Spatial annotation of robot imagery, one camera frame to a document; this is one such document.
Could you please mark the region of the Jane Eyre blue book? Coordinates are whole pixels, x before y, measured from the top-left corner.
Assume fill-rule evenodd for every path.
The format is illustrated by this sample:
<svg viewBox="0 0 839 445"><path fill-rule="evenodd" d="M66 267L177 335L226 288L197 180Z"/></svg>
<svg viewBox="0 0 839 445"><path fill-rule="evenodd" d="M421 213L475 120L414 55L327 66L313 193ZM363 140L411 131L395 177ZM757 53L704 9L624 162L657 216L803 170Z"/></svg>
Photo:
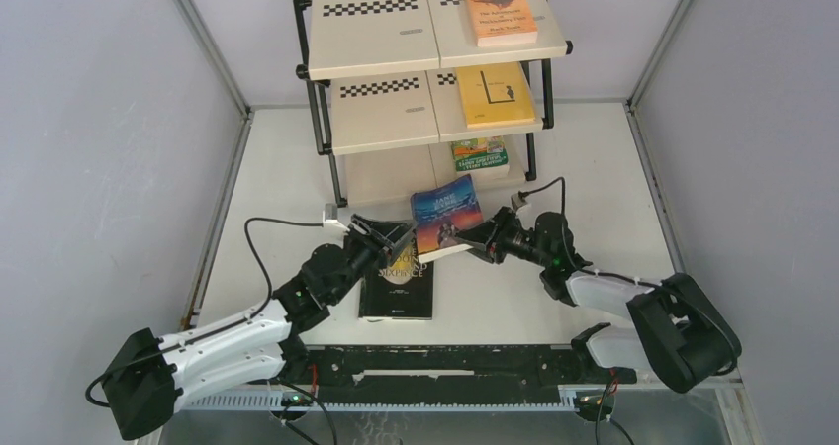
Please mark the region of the Jane Eyre blue book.
<svg viewBox="0 0 839 445"><path fill-rule="evenodd" d="M434 190L414 193L410 206L417 224L416 246L422 264L469 250L456 235L484 220L471 175Z"/></svg>

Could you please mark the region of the yellow book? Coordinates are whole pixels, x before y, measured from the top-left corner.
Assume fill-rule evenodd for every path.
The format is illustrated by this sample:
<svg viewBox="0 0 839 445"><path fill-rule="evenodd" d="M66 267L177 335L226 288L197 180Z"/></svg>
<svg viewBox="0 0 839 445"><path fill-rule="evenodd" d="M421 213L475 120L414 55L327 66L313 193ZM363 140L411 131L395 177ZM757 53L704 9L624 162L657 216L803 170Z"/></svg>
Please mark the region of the yellow book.
<svg viewBox="0 0 839 445"><path fill-rule="evenodd" d="M519 62L455 69L465 125L483 129L533 123L535 106Z"/></svg>

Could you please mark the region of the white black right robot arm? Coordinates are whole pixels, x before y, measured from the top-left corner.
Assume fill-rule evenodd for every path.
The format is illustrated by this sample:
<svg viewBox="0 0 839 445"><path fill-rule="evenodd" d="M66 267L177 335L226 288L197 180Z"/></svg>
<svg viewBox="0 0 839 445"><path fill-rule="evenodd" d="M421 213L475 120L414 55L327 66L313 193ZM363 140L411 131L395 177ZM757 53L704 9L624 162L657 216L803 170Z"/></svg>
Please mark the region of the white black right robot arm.
<svg viewBox="0 0 839 445"><path fill-rule="evenodd" d="M501 208L455 237L488 263L513 256L541 267L542 286L555 301L629 321L578 335L583 348L571 359L583 381L598 381L610 368L648 370L683 394L738 366L740 339L692 276L677 272L653 283L596 269L577 252L562 213L545 212L524 228L513 209Z"/></svg>

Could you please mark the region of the light green treehouse book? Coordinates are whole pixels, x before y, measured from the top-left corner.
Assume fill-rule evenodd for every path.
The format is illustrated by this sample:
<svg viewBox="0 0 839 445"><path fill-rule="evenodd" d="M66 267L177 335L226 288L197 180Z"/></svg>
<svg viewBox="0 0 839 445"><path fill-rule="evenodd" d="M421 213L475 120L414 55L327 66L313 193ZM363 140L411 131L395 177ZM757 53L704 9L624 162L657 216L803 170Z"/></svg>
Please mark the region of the light green treehouse book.
<svg viewBox="0 0 839 445"><path fill-rule="evenodd" d="M505 165L474 168L474 169L455 169L457 177L470 175L475 184L488 183L495 180L504 179L509 174L510 167Z"/></svg>

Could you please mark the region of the orange paperback book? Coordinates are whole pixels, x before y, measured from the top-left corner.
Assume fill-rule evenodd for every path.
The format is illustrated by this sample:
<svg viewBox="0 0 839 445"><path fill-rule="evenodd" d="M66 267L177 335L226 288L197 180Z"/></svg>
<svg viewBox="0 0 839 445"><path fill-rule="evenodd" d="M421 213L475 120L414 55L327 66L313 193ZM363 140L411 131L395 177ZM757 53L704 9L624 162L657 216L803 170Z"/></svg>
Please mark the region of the orange paperback book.
<svg viewBox="0 0 839 445"><path fill-rule="evenodd" d="M538 28L527 0L465 0L477 47L529 45Z"/></svg>

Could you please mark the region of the dark green treehouse book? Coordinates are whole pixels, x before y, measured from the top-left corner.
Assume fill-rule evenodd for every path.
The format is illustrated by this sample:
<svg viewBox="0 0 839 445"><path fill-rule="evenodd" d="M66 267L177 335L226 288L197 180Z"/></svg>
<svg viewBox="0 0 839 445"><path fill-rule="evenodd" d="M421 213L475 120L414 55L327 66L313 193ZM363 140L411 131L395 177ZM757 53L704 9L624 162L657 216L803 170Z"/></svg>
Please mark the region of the dark green treehouse book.
<svg viewBox="0 0 839 445"><path fill-rule="evenodd" d="M495 169L509 163L506 144L501 136L453 141L449 146L456 171Z"/></svg>

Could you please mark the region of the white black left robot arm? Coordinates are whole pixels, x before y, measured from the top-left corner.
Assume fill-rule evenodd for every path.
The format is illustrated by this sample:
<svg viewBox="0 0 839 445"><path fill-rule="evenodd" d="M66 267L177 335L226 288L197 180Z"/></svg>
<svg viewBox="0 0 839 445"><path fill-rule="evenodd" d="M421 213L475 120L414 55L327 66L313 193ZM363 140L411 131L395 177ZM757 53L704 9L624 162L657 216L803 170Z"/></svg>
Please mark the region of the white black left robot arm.
<svg viewBox="0 0 839 445"><path fill-rule="evenodd" d="M310 360L301 335L329 316L367 274L391 266L413 243L413 221L359 215L341 244L318 246L300 270L244 311L204 327L156 336L132 333L96 379L126 441L161 428L184 406L245 383L302 380Z"/></svg>

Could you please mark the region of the dark black-green book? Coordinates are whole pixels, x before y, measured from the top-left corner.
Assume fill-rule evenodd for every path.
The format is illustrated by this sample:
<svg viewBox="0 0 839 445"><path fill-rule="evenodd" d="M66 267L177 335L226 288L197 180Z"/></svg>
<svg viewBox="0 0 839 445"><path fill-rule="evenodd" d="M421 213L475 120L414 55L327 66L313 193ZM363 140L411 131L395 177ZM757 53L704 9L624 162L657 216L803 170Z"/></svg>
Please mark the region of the dark black-green book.
<svg viewBox="0 0 839 445"><path fill-rule="evenodd" d="M433 264L423 264L407 247L389 267L368 272L361 281L358 317L369 322L432 320Z"/></svg>

